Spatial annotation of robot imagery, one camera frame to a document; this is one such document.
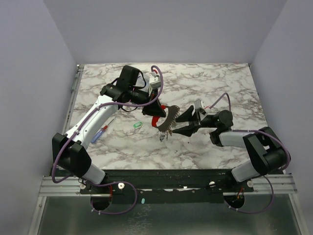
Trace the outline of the green key tag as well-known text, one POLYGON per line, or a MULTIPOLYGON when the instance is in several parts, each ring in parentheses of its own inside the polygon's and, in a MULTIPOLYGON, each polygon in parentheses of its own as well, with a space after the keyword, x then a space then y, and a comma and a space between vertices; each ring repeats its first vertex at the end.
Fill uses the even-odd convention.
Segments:
POLYGON ((141 121, 139 121, 139 122, 135 123, 133 125, 133 127, 136 129, 136 128, 140 128, 142 125, 143 125, 143 123, 141 121))

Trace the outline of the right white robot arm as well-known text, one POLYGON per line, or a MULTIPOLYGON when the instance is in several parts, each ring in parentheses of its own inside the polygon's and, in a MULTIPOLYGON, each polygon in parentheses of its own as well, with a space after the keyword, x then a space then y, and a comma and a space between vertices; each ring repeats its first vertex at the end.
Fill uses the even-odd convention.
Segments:
POLYGON ((200 128, 215 128, 210 132, 210 140, 218 147, 244 148, 249 156, 245 163, 233 168, 225 178, 225 187, 229 191, 238 190, 243 181, 267 175, 275 170, 284 170, 289 166, 291 156, 269 127, 260 130, 233 130, 233 115, 222 110, 209 115, 202 108, 190 106, 176 118, 176 122, 188 122, 187 126, 173 130, 173 133, 192 136, 200 128))

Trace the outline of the keyring bunch with tags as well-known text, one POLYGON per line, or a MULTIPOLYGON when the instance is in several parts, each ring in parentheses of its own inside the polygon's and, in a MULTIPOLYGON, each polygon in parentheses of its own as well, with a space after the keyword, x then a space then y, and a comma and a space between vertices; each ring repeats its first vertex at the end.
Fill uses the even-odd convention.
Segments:
POLYGON ((168 140, 168 135, 172 135, 172 127, 176 125, 176 118, 179 116, 179 106, 172 105, 161 105, 162 110, 168 110, 166 119, 161 124, 158 124, 160 117, 153 116, 151 125, 160 132, 159 140, 163 142, 165 139, 168 140))

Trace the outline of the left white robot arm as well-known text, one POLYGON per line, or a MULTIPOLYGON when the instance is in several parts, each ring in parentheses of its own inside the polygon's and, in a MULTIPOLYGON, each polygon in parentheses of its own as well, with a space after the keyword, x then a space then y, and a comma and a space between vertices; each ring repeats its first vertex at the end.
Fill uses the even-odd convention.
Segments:
POLYGON ((103 193, 107 190, 106 174, 92 163, 87 148, 105 121, 123 106, 142 108, 143 114, 147 116, 166 116, 159 101, 164 86, 163 74, 156 65, 151 66, 151 73, 160 81, 155 88, 152 88, 141 70, 125 65, 120 76, 102 88, 96 102, 75 126, 65 134, 54 135, 51 173, 54 183, 65 180, 55 178, 56 168, 60 166, 71 175, 90 181, 95 192, 103 193))

